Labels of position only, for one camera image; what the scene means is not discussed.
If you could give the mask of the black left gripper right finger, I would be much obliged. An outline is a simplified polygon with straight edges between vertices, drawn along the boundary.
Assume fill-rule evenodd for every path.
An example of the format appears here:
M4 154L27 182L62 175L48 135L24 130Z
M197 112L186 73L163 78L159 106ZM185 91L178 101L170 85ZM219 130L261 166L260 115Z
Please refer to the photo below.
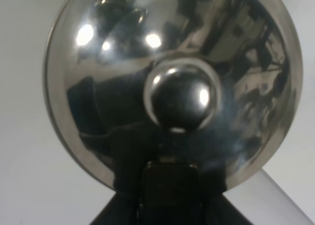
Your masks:
M201 185L200 225L251 225L252 223L223 195L225 185Z

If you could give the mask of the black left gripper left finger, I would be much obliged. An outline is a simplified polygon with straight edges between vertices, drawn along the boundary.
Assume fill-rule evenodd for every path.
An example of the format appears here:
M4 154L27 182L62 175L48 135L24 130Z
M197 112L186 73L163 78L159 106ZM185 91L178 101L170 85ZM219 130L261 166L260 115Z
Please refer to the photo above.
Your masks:
M108 204L91 222L92 225L140 225L139 204L141 190L135 195L116 192Z

